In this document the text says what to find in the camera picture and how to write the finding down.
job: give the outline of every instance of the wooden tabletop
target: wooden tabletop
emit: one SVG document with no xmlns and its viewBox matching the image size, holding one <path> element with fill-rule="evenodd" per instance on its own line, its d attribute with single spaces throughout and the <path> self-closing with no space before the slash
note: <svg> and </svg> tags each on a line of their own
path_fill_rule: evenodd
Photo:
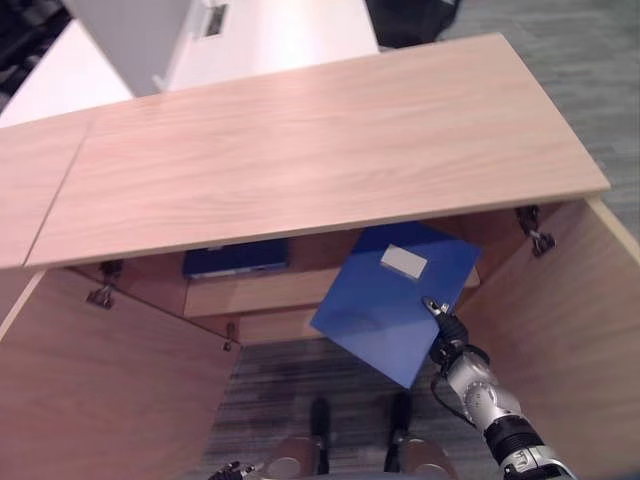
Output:
<svg viewBox="0 0 640 480">
<path fill-rule="evenodd" d="M 515 51 L 487 35 L 102 107 L 26 263 L 446 216 L 606 188 Z"/>
<path fill-rule="evenodd" d="M 92 114 L 0 129 L 0 269 L 25 262 Z"/>
</svg>

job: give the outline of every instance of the black foot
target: black foot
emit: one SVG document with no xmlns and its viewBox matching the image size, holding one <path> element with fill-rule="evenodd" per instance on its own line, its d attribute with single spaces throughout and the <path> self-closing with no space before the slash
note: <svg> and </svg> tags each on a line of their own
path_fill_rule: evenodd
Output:
<svg viewBox="0 0 640 480">
<path fill-rule="evenodd" d="M 311 435 L 322 442 L 318 475 L 329 473 L 329 436 L 331 434 L 331 405 L 327 399 L 319 397 L 311 404 L 309 414 Z"/>
<path fill-rule="evenodd" d="M 393 397 L 393 403 L 391 404 L 391 412 L 389 415 L 389 449 L 387 450 L 387 457 L 384 461 L 385 472 L 400 471 L 399 440 L 401 438 L 406 438 L 409 434 L 409 425 L 411 423 L 412 415 L 413 403 L 411 401 L 411 395 L 406 390 L 398 392 Z"/>
<path fill-rule="evenodd" d="M 409 433 L 412 415 L 413 402 L 411 401 L 411 394 L 406 390 L 396 393 L 393 397 L 389 416 L 389 445 L 394 442 L 395 437 L 405 437 Z"/>
</svg>

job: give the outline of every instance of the wooden cabinet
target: wooden cabinet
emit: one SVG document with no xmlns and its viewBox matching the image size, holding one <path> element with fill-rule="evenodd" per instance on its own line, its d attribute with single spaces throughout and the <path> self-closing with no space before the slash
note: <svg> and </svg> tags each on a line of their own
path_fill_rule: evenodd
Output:
<svg viewBox="0 0 640 480">
<path fill-rule="evenodd" d="M 2 198 L 0 268 L 50 269 L 0 272 L 1 478 L 187 470 L 237 358 L 228 326 L 244 345 L 317 336 L 358 229 L 404 220 L 482 248 L 458 313 L 570 466 L 640 469 L 640 248 L 501 36 L 41 122 L 0 132 L 0 182 L 20 199 Z M 540 259 L 513 212 L 531 203 L 558 243 Z M 291 239 L 287 271 L 180 273 L 186 249 L 264 238 Z M 96 262 L 120 258 L 113 309 L 87 304 Z"/>
<path fill-rule="evenodd" d="M 0 344 L 0 477 L 171 479 L 198 463 L 239 348 L 94 282 L 45 274 Z"/>
<path fill-rule="evenodd" d="M 542 258 L 511 209 L 427 223 L 482 247 L 480 285 L 457 311 L 543 438 L 581 478 L 632 472 L 640 248 L 599 199 L 542 214 L 541 230 L 558 243 Z M 115 293 L 110 311 L 85 302 L 95 266 L 32 281 L 0 343 L 0 474 L 169 479 L 191 468 L 240 348 L 224 351 L 226 326 L 244 345 L 318 336 L 309 322 L 330 283 L 324 272 L 337 271 L 357 235 L 296 238 L 290 271 L 192 285 L 177 281 L 173 254 L 129 259 L 128 293 Z M 155 299 L 154 284 L 165 289 Z M 186 298 L 199 297 L 203 315 L 189 302 L 186 315 L 163 311 L 170 292 L 184 299 L 192 288 Z"/>
</svg>

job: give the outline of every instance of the blue binder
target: blue binder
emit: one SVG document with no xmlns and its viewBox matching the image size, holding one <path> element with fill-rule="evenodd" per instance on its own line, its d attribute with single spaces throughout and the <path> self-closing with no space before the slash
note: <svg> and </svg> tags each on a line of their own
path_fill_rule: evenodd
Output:
<svg viewBox="0 0 640 480">
<path fill-rule="evenodd" d="M 390 245 L 426 260 L 421 273 L 382 263 Z M 479 255 L 478 247 L 418 222 L 367 228 L 311 325 L 409 388 L 438 334 L 422 297 L 455 305 Z"/>
</svg>

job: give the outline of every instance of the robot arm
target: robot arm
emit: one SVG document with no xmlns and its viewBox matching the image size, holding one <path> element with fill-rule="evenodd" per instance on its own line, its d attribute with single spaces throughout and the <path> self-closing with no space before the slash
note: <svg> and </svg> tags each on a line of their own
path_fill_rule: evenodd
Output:
<svg viewBox="0 0 640 480">
<path fill-rule="evenodd" d="M 460 398 L 464 415 L 484 435 L 505 480 L 577 477 L 542 441 L 522 413 L 520 402 L 503 388 L 489 368 L 489 357 L 469 345 L 468 332 L 448 305 L 424 298 L 440 334 L 429 355 L 440 375 Z"/>
</svg>

